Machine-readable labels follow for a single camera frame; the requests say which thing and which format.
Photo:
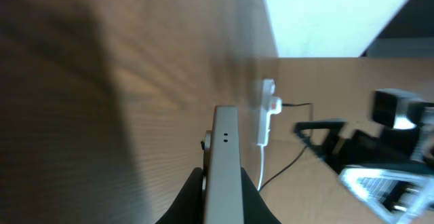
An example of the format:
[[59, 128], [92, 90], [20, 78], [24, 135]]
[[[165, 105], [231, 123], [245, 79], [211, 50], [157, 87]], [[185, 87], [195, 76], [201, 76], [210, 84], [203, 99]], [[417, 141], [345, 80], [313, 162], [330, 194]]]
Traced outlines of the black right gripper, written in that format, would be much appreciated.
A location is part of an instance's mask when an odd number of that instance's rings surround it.
[[[433, 167], [411, 158], [421, 127], [385, 126], [378, 136], [354, 130], [345, 138], [340, 135], [345, 124], [342, 119], [297, 122], [293, 133], [340, 173], [340, 182], [384, 223], [411, 223], [433, 206]], [[328, 133], [315, 145], [305, 130]]]

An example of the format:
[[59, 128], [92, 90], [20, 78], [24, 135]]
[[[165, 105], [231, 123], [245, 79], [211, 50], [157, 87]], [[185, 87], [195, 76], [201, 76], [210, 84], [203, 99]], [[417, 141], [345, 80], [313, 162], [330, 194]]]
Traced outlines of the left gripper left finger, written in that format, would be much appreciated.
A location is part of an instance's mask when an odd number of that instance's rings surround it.
[[194, 168], [169, 209], [156, 224], [201, 224], [203, 170]]

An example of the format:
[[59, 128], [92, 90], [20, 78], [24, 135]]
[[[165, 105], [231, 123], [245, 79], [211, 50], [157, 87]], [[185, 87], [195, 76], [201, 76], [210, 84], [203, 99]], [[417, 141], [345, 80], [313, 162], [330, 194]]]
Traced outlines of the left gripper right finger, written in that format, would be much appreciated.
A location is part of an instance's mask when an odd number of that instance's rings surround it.
[[281, 224], [269, 210], [244, 168], [241, 168], [245, 224]]

